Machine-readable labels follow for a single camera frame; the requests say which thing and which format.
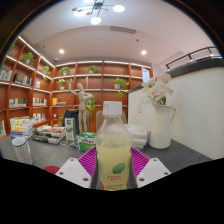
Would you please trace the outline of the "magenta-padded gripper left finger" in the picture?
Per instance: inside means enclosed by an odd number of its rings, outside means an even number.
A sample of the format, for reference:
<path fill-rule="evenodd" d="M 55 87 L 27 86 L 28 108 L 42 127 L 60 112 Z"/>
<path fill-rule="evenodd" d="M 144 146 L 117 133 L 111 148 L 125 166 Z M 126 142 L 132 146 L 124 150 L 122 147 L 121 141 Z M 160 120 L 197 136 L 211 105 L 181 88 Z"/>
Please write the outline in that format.
<path fill-rule="evenodd" d="M 86 151 L 79 158 L 69 158 L 56 175 L 81 187 L 95 188 L 97 184 L 96 148 Z"/>

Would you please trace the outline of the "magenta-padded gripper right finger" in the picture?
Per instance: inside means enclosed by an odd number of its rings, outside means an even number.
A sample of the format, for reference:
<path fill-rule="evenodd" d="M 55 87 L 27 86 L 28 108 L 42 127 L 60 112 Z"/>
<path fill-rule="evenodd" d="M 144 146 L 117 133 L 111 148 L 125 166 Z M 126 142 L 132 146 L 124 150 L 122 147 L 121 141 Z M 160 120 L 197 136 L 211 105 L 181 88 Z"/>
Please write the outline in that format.
<path fill-rule="evenodd" d="M 132 172 L 138 188 L 171 174 L 158 158 L 149 158 L 138 149 L 131 149 Z"/>

